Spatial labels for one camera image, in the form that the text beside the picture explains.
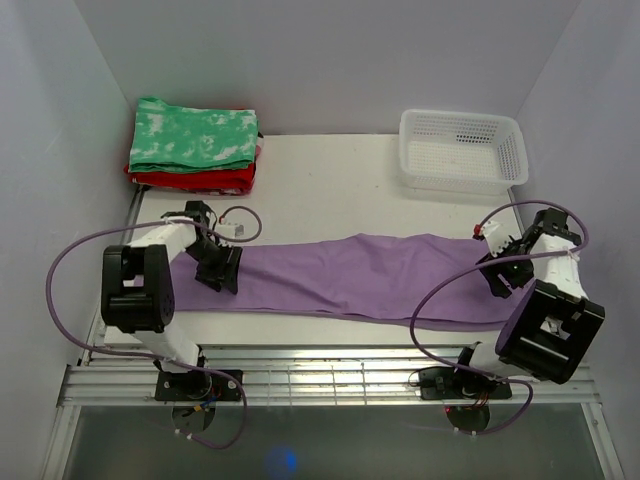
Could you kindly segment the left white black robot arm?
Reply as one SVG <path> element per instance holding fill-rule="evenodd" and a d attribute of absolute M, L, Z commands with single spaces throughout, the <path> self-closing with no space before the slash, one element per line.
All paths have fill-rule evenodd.
<path fill-rule="evenodd" d="M 203 369 L 201 348 L 174 319 L 176 300 L 170 263 L 181 253 L 196 262 L 195 280 L 216 292 L 238 292 L 242 249 L 215 239 L 215 214 L 202 201 L 189 201 L 163 216 L 160 226 L 103 253 L 101 317 L 104 323 L 141 341 L 164 375 L 161 386 L 190 399 L 209 394 L 212 376 Z"/>

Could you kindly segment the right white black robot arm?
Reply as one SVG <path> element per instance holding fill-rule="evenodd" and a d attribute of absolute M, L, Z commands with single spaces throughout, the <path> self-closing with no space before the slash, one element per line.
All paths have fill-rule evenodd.
<path fill-rule="evenodd" d="M 479 261 L 491 293 L 516 304 L 495 344 L 463 349 L 451 375 L 454 390 L 479 398 L 498 389 L 501 378 L 532 377 L 564 384 L 571 379 L 605 319 L 579 278 L 580 234 L 570 230 L 567 213 L 547 208 L 536 213 L 521 238 L 488 220 L 474 229 L 489 252 Z"/>

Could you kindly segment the purple trousers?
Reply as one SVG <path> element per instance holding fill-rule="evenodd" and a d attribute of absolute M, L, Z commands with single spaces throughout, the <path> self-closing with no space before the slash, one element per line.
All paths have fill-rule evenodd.
<path fill-rule="evenodd" d="M 472 239 L 357 234 L 341 240 L 244 247 L 238 292 L 195 278 L 187 254 L 170 264 L 179 311 L 259 312 L 406 325 L 422 298 L 488 249 Z"/>

